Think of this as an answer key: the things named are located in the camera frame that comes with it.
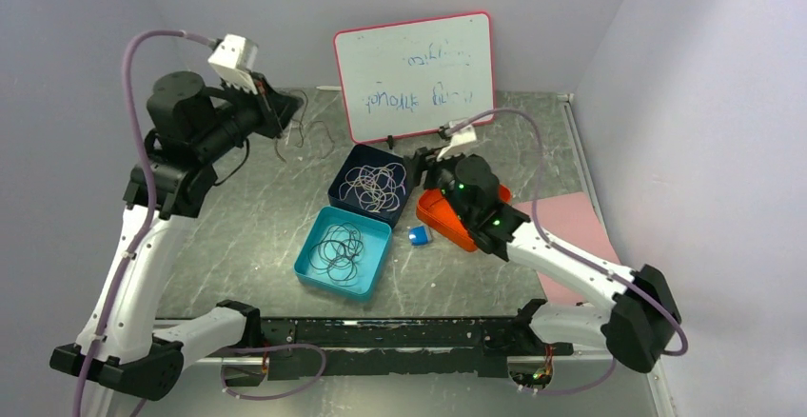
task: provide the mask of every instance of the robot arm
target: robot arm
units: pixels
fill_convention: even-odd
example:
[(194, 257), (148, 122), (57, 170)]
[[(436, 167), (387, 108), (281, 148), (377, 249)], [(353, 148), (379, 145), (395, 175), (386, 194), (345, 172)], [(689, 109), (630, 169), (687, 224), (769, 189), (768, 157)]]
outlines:
[[(546, 240), (552, 244), (547, 243), (527, 215), (499, 198), (499, 178), (487, 162), (479, 155), (463, 154), (474, 141), (469, 128), (452, 135), (447, 150), (422, 148), (406, 158), (409, 182), (419, 185), (425, 173), (423, 187), (442, 192), (481, 251), (544, 273), (586, 298), (586, 306), (543, 303), (537, 308), (530, 327), (542, 342), (605, 347), (625, 366), (649, 372), (675, 330), (648, 302), (618, 281), (621, 277), (644, 290), (680, 322), (663, 274), (648, 265), (635, 271), (604, 261), (550, 232), (546, 232)], [(455, 145), (461, 148), (459, 152), (452, 149)], [(599, 264), (606, 273), (555, 246)]]
[[(210, 353), (228, 346), (263, 345), (259, 310), (233, 301), (219, 303), (208, 314), (177, 327), (152, 331), (174, 259), (218, 178), (213, 163), (241, 147), (253, 132), (279, 137), (302, 103), (276, 92), (262, 74), (251, 71), (256, 50), (254, 43), (240, 36), (228, 35), (219, 42), (208, 62), (222, 77), (220, 89), (206, 87), (201, 76), (189, 71), (168, 74), (154, 84), (147, 102), (154, 129), (146, 147), (159, 216), (132, 254), (91, 361), (88, 379), (108, 389), (159, 400), (183, 369)], [(214, 107), (211, 98), (223, 104)], [(124, 200), (127, 207), (116, 257), (127, 253), (129, 241), (146, 218), (146, 179), (139, 166), (131, 171)], [(118, 266), (116, 258), (75, 343), (53, 351), (54, 369), (79, 375)]]

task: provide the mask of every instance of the orange bowl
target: orange bowl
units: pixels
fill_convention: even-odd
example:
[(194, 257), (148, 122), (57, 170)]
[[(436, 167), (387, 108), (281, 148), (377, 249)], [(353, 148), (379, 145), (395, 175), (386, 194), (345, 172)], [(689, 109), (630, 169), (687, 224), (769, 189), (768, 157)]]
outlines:
[[(509, 203), (513, 194), (510, 189), (499, 185), (499, 198), (505, 203)], [(416, 211), (418, 219), (427, 224), (430, 228), (445, 236), (452, 243), (464, 248), (469, 252), (477, 249), (474, 240), (468, 236), (468, 230), (463, 227), (463, 223), (457, 218), (457, 214), (448, 201), (443, 198), (443, 194), (438, 189), (427, 190), (418, 200)]]

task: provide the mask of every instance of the rubber band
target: rubber band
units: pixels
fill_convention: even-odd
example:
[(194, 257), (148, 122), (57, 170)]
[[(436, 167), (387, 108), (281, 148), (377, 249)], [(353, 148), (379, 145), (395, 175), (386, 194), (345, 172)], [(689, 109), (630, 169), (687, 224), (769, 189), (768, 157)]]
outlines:
[[(402, 173), (396, 179), (396, 169)], [(406, 195), (406, 168), (393, 162), (383, 167), (364, 165), (347, 172), (339, 185), (339, 199), (355, 196), (359, 208), (367, 212), (392, 212), (401, 207), (400, 196)]]
[[(319, 261), (312, 260), (316, 252)], [(308, 263), (339, 286), (352, 286), (359, 277), (359, 260), (364, 252), (362, 233), (350, 223), (331, 225), (323, 239), (308, 251)]]

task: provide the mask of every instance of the blue object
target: blue object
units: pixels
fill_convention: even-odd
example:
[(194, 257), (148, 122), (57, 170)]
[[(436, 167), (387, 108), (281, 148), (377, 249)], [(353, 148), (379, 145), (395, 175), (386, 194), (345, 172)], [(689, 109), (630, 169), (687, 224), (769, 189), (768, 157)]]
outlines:
[[(316, 268), (325, 268), (325, 262), (317, 253), (316, 246), (323, 240), (328, 228), (345, 223), (352, 224), (361, 232), (364, 250), (357, 260), (356, 278), (343, 283), (332, 281), (327, 273), (315, 269), (311, 263), (313, 262)], [(384, 222), (326, 206), (314, 221), (303, 249), (294, 262), (294, 273), (303, 284), (323, 288), (354, 300), (367, 301), (373, 296), (373, 288), (384, 269), (384, 259), (389, 252), (391, 236), (392, 228)]]
[(380, 220), (394, 228), (395, 225), (398, 224), (398, 219), (401, 218), (401, 213), (404, 212), (406, 201), (409, 199), (409, 193), (412, 191), (412, 187), (409, 186), (408, 181), (404, 181), (406, 171), (403, 167), (396, 165), (393, 169), (393, 179), (396, 181), (404, 181), (403, 188), (397, 189), (395, 192), (395, 194), (398, 195), (398, 199), (401, 201), (397, 209), (382, 212), (366, 211), (359, 205), (359, 197), (355, 190), (345, 190), (345, 192), (347, 192), (347, 196), (344, 200), (339, 199), (339, 187), (342, 185), (347, 173), (351, 169), (363, 167), (365, 165), (371, 167), (383, 167), (384, 165), (389, 165), (390, 163), (400, 163), (403, 165), (404, 159), (398, 155), (393, 155), (389, 152), (384, 152), (383, 150), (375, 149), (364, 144), (357, 144), (356, 146), (353, 146), (353, 150), (351, 150), (347, 155), (347, 158), (344, 160), (344, 164), (342, 164), (342, 168), (336, 174), (336, 177), (333, 179), (333, 183), (328, 189), (327, 195), (330, 206), (349, 210), (350, 212), (356, 212), (357, 214), (365, 215), (371, 219)]
[(409, 241), (412, 246), (422, 246), (431, 242), (431, 232), (428, 227), (414, 227), (409, 229)]

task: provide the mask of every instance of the pink paper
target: pink paper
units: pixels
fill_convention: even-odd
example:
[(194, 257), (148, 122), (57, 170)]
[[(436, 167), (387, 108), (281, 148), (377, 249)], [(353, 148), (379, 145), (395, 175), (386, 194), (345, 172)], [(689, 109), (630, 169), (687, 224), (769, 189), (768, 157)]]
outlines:
[[(518, 203), (514, 208), (530, 214), (532, 202)], [(538, 200), (538, 219), (541, 226), (564, 241), (601, 257), (619, 263), (620, 258), (600, 224), (588, 195), (583, 192), (553, 196)], [(552, 303), (574, 305), (584, 301), (577, 293), (538, 273), (546, 299)]]

